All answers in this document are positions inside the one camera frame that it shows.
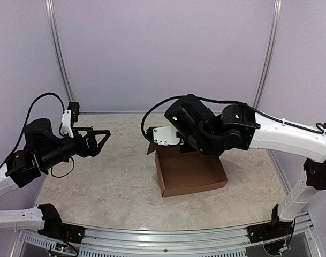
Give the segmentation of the brown cardboard box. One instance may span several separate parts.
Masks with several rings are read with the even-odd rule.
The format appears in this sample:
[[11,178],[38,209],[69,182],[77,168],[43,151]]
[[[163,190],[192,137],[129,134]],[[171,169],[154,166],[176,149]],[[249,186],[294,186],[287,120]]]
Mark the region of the brown cardboard box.
[[163,198],[223,188],[228,182],[220,159],[199,152],[182,153],[180,147],[150,143],[147,155],[153,153],[158,184]]

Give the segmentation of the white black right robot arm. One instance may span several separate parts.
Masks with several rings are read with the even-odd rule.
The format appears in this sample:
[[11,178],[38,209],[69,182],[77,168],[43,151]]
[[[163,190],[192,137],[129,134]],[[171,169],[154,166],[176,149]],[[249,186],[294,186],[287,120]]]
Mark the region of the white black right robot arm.
[[164,114],[194,151],[219,157],[231,149],[268,149],[306,159],[301,178],[265,226],[269,237],[278,237],[286,222],[326,190],[326,123],[311,127],[288,122],[237,101],[223,101],[225,108],[215,115],[204,102],[193,94],[181,96]]

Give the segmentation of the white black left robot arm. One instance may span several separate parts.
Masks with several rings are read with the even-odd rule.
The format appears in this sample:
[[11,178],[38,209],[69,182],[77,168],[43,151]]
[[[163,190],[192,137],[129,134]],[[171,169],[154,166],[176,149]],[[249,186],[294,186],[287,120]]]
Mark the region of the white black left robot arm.
[[[24,127],[24,149],[11,153],[0,166],[0,197],[23,188],[55,165],[68,162],[73,156],[95,157],[111,136],[109,130],[85,128],[85,135],[73,130],[72,136],[61,138],[52,131],[51,121],[40,118]],[[33,229],[46,236],[61,238],[66,225],[52,204],[29,209],[0,210],[0,232]]]

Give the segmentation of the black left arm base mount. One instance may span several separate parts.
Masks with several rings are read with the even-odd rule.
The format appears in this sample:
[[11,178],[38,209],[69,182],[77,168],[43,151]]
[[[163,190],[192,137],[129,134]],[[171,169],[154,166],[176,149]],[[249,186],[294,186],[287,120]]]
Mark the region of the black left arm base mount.
[[38,209],[41,211],[44,221],[43,229],[38,230],[40,235],[68,243],[81,244],[86,230],[83,226],[64,223],[52,204],[40,204]]

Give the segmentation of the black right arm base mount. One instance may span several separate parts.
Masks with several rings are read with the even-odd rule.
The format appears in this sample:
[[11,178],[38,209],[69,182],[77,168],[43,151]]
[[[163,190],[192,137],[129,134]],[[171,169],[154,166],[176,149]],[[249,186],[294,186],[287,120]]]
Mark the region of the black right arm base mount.
[[258,243],[266,240],[291,235],[294,230],[294,221],[283,222],[278,214],[279,204],[276,204],[271,212],[271,220],[258,225],[250,225],[247,227],[247,233],[250,243]]

